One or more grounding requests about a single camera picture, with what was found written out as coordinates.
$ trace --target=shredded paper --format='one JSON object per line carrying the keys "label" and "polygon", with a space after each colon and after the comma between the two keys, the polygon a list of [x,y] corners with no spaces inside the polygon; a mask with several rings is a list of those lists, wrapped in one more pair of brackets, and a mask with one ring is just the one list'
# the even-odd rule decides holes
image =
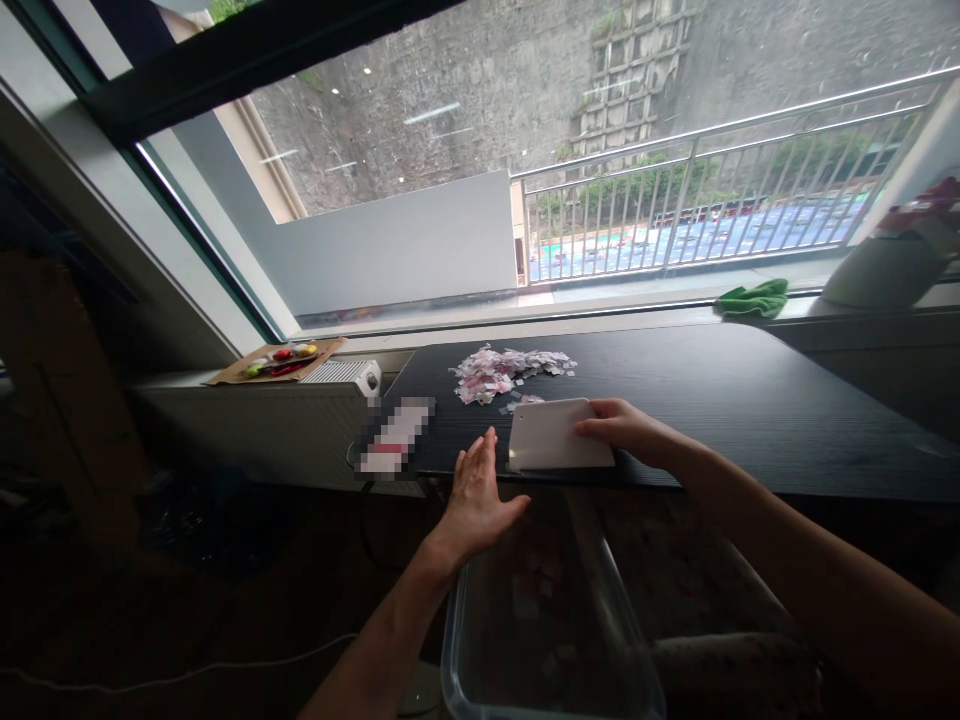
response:
{"label": "shredded paper", "polygon": [[[450,368],[450,370],[460,378],[454,392],[464,405],[474,401],[481,405],[489,405],[497,395],[511,393],[513,397],[518,398],[518,402],[510,404],[516,406],[543,402],[543,399],[536,395],[521,395],[514,390],[514,387],[522,385],[526,378],[541,372],[550,375],[573,375],[569,368],[576,366],[577,364],[564,353],[539,350],[521,352],[509,348],[500,353],[491,350],[488,343],[466,358],[459,367]],[[513,408],[509,405],[507,409],[513,412]]]}

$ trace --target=hand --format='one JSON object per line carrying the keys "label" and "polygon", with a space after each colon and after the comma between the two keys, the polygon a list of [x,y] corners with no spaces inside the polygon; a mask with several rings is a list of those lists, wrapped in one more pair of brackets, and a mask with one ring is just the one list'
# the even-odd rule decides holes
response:
{"label": "hand", "polygon": [[591,400],[594,420],[574,426],[577,435],[623,448],[644,465],[670,470],[698,443],[659,420],[640,412],[626,400]]}
{"label": "hand", "polygon": [[530,504],[527,495],[500,502],[497,494],[497,433],[491,427],[466,452],[460,451],[447,510],[427,538],[459,569],[491,547]]}

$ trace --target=desk surface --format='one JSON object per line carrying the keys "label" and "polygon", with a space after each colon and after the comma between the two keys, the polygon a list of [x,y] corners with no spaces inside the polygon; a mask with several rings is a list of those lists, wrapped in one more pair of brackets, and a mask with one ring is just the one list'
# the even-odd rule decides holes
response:
{"label": "desk surface", "polygon": [[[417,350],[388,397],[435,397],[416,471],[444,476],[457,453],[497,429],[504,481],[676,487],[667,473],[617,452],[615,468],[508,472],[514,398],[463,405],[456,367],[482,343]],[[622,397],[726,455],[777,493],[960,502],[960,451],[760,329],[699,325],[520,338],[496,350],[565,352],[576,375],[541,374],[525,393],[545,400]]]}

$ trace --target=balcony railing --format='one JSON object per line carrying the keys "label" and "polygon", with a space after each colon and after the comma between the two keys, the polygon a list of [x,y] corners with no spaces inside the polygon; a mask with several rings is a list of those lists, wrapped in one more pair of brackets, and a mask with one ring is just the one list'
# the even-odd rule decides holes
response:
{"label": "balcony railing", "polygon": [[960,67],[513,176],[531,284],[843,246]]}

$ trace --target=white heater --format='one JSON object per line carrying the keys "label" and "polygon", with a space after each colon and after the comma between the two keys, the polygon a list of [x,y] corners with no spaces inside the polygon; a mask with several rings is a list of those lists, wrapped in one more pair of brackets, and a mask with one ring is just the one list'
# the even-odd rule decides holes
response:
{"label": "white heater", "polygon": [[[359,490],[347,452],[380,396],[375,361],[328,360],[298,383],[203,383],[218,371],[174,373],[131,387],[143,405],[211,458],[252,479]],[[423,497],[415,482],[377,483],[375,492]]]}

